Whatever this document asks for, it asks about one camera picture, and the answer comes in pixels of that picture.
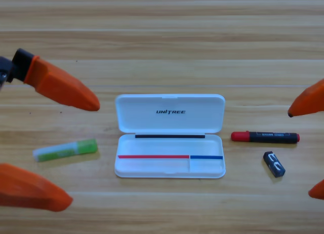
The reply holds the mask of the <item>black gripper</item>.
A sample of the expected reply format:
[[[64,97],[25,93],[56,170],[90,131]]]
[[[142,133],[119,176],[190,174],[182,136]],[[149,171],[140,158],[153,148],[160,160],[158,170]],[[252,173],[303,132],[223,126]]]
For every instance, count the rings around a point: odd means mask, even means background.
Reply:
[[[12,61],[1,56],[1,89],[6,82],[12,81],[13,64],[18,69],[15,78],[34,87],[39,94],[59,104],[82,110],[100,109],[97,96],[80,80],[24,49],[18,49]]]

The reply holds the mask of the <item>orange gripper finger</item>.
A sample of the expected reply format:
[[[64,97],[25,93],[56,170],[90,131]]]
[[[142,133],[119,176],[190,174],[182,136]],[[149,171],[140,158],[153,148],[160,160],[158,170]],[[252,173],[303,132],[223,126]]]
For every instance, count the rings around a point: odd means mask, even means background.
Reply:
[[[72,201],[66,191],[40,175],[1,163],[1,206],[60,212]]]
[[[324,200],[324,180],[320,181],[309,190],[308,195],[314,199]]]
[[[323,111],[323,79],[306,88],[288,109],[288,116],[295,117]]]

